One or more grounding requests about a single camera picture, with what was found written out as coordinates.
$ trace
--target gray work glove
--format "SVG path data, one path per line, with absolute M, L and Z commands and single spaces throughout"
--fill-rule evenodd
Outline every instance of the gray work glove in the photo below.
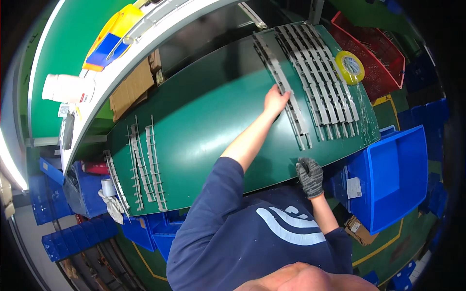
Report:
M 310 158 L 299 158 L 296 163 L 296 173 L 308 198 L 314 198 L 323 193 L 323 170 L 316 161 Z

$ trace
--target cardboard box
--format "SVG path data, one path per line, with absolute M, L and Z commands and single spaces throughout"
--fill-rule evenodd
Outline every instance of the cardboard box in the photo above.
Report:
M 365 228 L 364 225 L 354 215 L 348 219 L 348 221 L 345 223 L 345 226 L 345 231 L 354 237 L 357 241 L 359 241 L 359 243 L 363 246 L 371 244 L 379 234 L 376 233 L 375 235 L 371 236 L 367 228 Z
M 116 88 L 110 96 L 113 122 L 116 122 L 129 108 L 147 99 L 147 89 L 154 85 L 148 60 L 144 60 Z

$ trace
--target yellow tape roll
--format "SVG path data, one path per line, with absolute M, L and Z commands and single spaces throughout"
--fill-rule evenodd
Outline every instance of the yellow tape roll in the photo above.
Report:
M 364 66 L 354 54 L 341 51 L 336 54 L 335 63 L 348 85 L 356 85 L 364 79 Z

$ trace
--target person's hand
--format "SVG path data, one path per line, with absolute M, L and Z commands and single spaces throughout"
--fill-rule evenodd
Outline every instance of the person's hand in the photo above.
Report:
M 264 113 L 270 114 L 273 118 L 276 118 L 285 108 L 289 98 L 290 92 L 285 92 L 282 96 L 278 90 L 278 85 L 273 85 L 267 95 L 265 95 Z
M 316 161 L 310 158 L 299 158 L 296 163 L 296 173 L 308 199 L 318 197 L 323 193 L 323 170 Z

